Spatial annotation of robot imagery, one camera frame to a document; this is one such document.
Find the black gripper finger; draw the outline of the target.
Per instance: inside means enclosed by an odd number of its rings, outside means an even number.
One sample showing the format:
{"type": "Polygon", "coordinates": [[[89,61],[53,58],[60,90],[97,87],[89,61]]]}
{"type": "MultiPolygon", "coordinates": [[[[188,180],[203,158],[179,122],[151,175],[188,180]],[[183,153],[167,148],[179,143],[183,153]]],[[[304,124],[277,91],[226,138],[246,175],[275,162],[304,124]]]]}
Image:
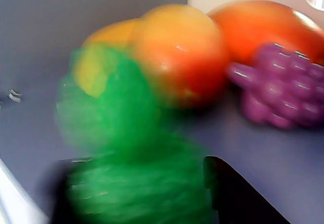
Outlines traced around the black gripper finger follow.
{"type": "Polygon", "coordinates": [[[204,181],[219,223],[289,223],[239,172],[219,157],[204,158],[204,181]]]}
{"type": "Polygon", "coordinates": [[[53,210],[49,223],[76,223],[76,216],[67,197],[68,176],[72,172],[72,160],[60,160],[52,170],[50,194],[53,210]]]}

